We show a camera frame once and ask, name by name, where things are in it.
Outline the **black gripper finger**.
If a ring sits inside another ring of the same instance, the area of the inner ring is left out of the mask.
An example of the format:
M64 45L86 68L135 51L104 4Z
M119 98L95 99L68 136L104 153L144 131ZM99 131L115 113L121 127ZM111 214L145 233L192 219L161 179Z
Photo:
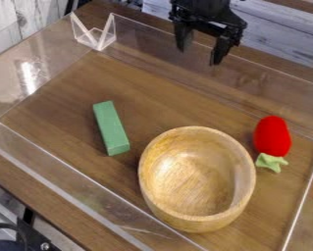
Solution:
M173 23L175 45L180 52L188 48L192 41L192 35L192 28L187 24L179 22Z
M222 61L222 58L226 56L231 48L231 40L226 36L220 36L216 39L214 49L211 51L210 65L218 65Z

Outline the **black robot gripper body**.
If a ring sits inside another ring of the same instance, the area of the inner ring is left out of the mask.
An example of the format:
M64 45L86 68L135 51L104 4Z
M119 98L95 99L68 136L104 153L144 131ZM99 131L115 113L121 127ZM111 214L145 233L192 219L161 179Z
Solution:
M226 36L239 44L247 23L231 12L230 0L168 0L168 19L187 24L214 37Z

